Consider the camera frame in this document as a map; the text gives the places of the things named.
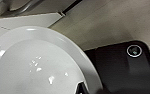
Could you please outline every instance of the phone camera lens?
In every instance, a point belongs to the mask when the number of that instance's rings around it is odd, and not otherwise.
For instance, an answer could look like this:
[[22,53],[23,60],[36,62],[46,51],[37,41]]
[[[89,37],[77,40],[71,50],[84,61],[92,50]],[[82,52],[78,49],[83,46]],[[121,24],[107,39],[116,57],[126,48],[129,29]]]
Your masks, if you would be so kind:
[[127,53],[131,57],[138,57],[142,53],[142,49],[138,45],[131,45],[127,48]]

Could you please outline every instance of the white plate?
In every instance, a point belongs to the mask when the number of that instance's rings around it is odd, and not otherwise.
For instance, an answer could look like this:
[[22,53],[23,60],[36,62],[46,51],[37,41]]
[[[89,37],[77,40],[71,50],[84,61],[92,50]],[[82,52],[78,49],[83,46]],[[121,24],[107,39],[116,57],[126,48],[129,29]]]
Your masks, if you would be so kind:
[[0,37],[0,94],[74,94],[85,80],[91,94],[102,89],[90,60],[65,36],[26,26]]

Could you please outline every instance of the gray surface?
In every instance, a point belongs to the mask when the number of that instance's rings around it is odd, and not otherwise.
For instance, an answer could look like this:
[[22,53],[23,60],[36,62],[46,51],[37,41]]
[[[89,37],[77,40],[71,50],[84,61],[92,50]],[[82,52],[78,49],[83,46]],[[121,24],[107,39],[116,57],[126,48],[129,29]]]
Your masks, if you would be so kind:
[[51,28],[83,50],[129,40],[150,48],[150,0],[84,0]]

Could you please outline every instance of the camera lens ring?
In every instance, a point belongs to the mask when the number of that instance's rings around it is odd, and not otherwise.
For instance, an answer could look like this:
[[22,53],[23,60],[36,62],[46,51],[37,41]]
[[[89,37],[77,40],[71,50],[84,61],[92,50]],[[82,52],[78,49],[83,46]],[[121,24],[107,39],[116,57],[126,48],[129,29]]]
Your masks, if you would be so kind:
[[[140,52],[139,52],[137,55],[130,54],[129,49],[130,49],[131,47],[137,47]],[[141,47],[138,46],[138,45],[130,45],[130,46],[127,48],[127,54],[128,54],[129,56],[131,56],[131,57],[139,57],[139,56],[142,54],[142,49],[141,49]]]

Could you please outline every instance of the black smartphone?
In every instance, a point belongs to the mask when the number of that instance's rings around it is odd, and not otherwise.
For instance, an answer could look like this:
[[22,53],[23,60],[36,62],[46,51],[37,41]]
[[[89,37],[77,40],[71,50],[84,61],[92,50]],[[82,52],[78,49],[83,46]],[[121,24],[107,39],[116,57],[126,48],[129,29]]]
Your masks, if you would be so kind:
[[150,94],[150,50],[145,43],[130,41],[86,53],[109,94]]

